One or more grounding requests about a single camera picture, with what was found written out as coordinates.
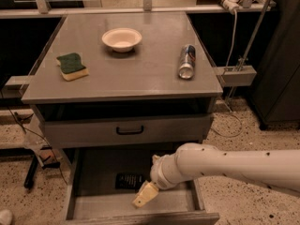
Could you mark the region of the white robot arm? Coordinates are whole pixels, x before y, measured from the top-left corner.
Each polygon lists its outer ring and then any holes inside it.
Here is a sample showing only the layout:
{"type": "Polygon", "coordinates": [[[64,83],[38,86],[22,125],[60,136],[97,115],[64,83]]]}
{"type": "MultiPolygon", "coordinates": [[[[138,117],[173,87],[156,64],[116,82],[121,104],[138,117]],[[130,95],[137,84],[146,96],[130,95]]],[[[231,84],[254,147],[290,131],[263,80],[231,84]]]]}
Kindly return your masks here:
{"type": "Polygon", "coordinates": [[[171,155],[154,155],[149,182],[132,205],[140,208],[161,190],[203,176],[225,176],[263,188],[300,194],[300,150],[222,151],[213,145],[188,142],[171,155]]]}

